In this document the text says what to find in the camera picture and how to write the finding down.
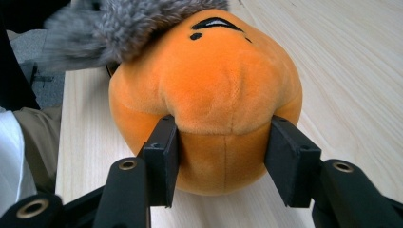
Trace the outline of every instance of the plush toy face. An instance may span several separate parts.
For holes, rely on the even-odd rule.
[[[110,82],[112,116],[135,155],[157,121],[180,131],[177,187],[233,192],[261,177],[270,122],[297,124],[297,70],[274,40],[221,10],[201,11],[122,63]]]

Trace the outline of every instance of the fluffy gray object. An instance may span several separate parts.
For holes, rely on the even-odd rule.
[[[100,10],[95,10],[91,1],[78,1],[46,21],[48,37],[40,66],[72,70],[121,63],[138,56],[155,31],[169,29],[201,10],[228,10],[226,0],[99,2]]]

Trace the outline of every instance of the person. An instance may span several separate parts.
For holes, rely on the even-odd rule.
[[[6,29],[42,29],[69,0],[0,0],[0,217],[15,202],[54,193],[62,107],[40,109]]]

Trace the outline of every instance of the light wood surface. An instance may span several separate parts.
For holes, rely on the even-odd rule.
[[[380,192],[403,201],[403,1],[231,0],[231,11],[278,41],[304,90],[298,128],[322,159],[358,165]],[[108,110],[104,68],[71,71],[56,193],[64,203],[105,184],[131,156]],[[176,191],[152,208],[153,227],[313,227],[309,209],[285,208],[269,175],[222,197]]]

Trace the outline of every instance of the screw hole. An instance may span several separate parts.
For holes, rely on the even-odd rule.
[[[338,170],[340,172],[344,172],[344,173],[353,173],[353,171],[354,171],[353,167],[345,162],[339,162],[339,161],[334,162],[333,167],[336,170]]]
[[[49,206],[47,199],[36,199],[21,207],[17,211],[17,217],[19,219],[30,219],[41,214]]]
[[[152,144],[151,144],[151,147],[153,147],[153,148],[160,148],[161,145],[160,145],[159,143],[155,142],[155,143],[152,143]]]
[[[132,161],[132,160],[124,161],[124,162],[119,164],[119,168],[122,169],[122,170],[130,170],[130,169],[133,169],[136,166],[137,166],[137,162]]]

